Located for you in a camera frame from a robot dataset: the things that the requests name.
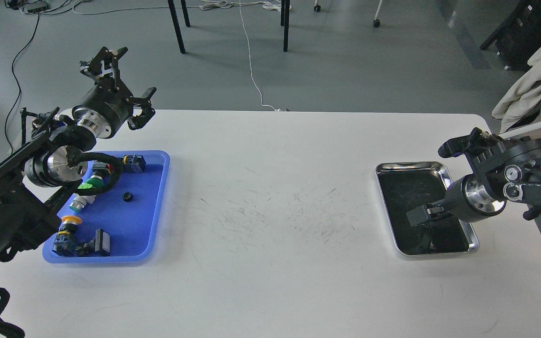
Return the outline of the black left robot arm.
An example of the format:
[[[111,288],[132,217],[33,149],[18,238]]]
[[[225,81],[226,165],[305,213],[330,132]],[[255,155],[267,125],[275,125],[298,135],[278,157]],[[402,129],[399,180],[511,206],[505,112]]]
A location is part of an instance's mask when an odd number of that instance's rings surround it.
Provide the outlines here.
[[[97,139],[114,137],[123,123],[131,130],[143,128],[155,115],[151,98],[155,87],[134,96],[120,78],[118,62],[126,47],[102,47],[90,61],[81,62],[81,73],[94,86],[71,115],[55,108],[36,114],[22,109],[22,120],[33,117],[32,135],[17,151],[0,163],[0,261],[18,252],[37,249],[58,232],[63,239],[56,248],[71,254],[75,246],[70,231],[76,221],[62,225],[58,212],[73,194],[104,194],[131,165],[128,158],[93,152]],[[0,287],[0,334],[23,338],[24,331],[1,318],[9,292]]]

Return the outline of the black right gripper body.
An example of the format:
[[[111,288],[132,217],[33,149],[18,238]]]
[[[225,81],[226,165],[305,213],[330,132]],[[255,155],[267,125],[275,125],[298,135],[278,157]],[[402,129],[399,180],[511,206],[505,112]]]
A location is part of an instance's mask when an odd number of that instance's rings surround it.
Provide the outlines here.
[[[504,210],[505,198],[496,188],[504,185],[502,168],[513,158],[505,152],[520,144],[519,139],[501,139],[476,156],[465,155],[472,173],[459,179],[445,192],[444,209],[453,217],[475,222],[496,216]]]

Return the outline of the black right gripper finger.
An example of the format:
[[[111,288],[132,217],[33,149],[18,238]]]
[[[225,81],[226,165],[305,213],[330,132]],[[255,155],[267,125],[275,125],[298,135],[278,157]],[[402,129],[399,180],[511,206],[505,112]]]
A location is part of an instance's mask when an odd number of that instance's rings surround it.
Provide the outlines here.
[[[473,128],[469,135],[451,138],[438,148],[438,156],[453,158],[460,155],[476,156],[499,142],[498,135]]]
[[[411,227],[430,225],[434,221],[441,221],[447,218],[447,211],[444,209],[443,201],[418,206],[406,212]]]

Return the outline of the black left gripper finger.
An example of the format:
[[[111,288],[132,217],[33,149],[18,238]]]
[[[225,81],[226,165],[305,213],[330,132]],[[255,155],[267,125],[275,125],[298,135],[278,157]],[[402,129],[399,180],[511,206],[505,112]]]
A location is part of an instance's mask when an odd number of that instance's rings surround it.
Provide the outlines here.
[[[82,75],[92,79],[98,90],[109,90],[112,92],[127,91],[127,86],[120,78],[118,66],[118,61],[127,51],[127,47],[111,50],[104,46],[92,60],[80,62],[80,72]]]
[[[156,114],[156,111],[152,108],[151,98],[155,94],[157,88],[152,86],[148,88],[141,98],[127,98],[126,103],[141,109],[141,114],[130,115],[127,118],[127,124],[130,130],[142,129]]]

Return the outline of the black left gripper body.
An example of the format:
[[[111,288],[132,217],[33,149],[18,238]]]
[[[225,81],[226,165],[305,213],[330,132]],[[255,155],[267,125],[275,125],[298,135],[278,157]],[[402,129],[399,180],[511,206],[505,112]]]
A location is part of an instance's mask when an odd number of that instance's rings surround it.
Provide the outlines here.
[[[133,113],[127,102],[132,92],[126,87],[117,90],[94,86],[84,100],[72,109],[72,116],[78,122],[92,129],[97,138],[114,137],[122,124]]]

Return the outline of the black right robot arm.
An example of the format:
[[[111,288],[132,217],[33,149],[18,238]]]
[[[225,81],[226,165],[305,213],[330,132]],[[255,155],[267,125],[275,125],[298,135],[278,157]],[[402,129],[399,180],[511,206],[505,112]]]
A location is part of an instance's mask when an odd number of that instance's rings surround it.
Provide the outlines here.
[[[445,141],[438,155],[464,155],[472,173],[453,182],[443,199],[410,210],[411,226],[451,217],[468,223],[485,220],[502,213],[508,201],[528,205],[525,220],[541,214],[541,138],[502,138],[474,128]]]

